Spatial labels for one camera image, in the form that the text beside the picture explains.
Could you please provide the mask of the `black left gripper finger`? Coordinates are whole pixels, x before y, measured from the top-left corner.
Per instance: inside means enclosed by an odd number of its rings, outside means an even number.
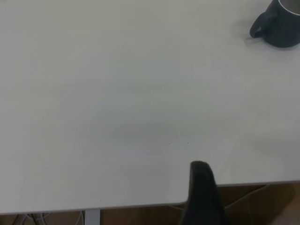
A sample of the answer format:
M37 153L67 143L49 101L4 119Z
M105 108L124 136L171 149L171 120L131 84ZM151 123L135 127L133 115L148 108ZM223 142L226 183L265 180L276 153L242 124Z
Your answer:
M229 225L221 203L213 171L203 161L190 165L188 199L180 220L181 225Z

